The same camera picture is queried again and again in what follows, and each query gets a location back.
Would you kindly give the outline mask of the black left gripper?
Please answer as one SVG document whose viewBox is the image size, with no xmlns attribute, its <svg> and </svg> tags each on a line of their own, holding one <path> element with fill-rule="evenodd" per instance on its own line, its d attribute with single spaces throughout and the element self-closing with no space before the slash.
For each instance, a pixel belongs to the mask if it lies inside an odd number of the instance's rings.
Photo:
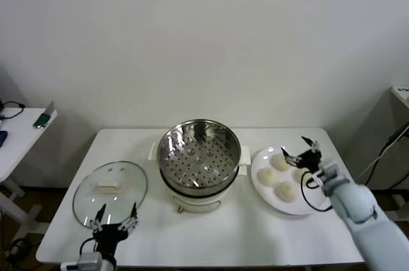
<svg viewBox="0 0 409 271">
<path fill-rule="evenodd" d="M 96 213 L 89 226 L 93 231 L 93 238 L 97 242 L 96 251 L 102 255 L 103 259 L 114 259 L 118 244 L 128 238 L 127 231 L 133 231 L 139 223 L 137 217 L 137 205 L 134 203 L 130 215 L 121 224 L 103 224 L 106 204 Z"/>
</svg>

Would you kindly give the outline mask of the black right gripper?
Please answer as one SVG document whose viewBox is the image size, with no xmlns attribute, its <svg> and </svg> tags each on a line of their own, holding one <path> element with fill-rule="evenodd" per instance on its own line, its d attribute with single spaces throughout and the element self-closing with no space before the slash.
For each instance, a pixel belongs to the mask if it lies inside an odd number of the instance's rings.
<svg viewBox="0 0 409 271">
<path fill-rule="evenodd" d="M 287 164 L 299 169 L 307 168 L 310 172 L 317 172 L 319 170 L 319 163 L 321 162 L 321 151 L 317 141 L 313 141 L 308 137 L 302 136 L 302 139 L 310 146 L 310 150 L 303 152 L 298 156 L 290 155 L 282 146 L 281 151 L 284 160 Z"/>
</svg>

